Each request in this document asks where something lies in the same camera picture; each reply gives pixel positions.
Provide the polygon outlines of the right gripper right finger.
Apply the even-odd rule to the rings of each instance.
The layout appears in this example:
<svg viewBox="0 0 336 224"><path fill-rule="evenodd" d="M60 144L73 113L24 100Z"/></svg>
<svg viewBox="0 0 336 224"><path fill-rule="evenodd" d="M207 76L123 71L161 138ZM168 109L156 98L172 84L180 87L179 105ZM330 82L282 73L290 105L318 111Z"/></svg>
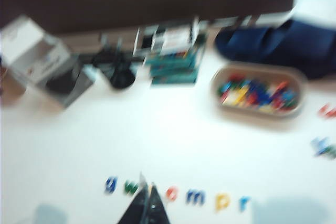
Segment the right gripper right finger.
<svg viewBox="0 0 336 224"><path fill-rule="evenodd" d="M157 187L152 184L147 207L147 223L170 224Z"/></svg>

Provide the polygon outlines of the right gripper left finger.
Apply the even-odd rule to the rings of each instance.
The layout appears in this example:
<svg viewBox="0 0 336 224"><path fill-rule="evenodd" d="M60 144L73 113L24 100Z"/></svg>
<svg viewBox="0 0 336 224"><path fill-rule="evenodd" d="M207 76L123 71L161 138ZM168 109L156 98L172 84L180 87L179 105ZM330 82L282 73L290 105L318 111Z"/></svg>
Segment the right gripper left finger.
<svg viewBox="0 0 336 224"><path fill-rule="evenodd" d="M148 184L142 173L140 173L139 182L139 192L135 195L118 223L144 222L146 207L148 205Z"/></svg>

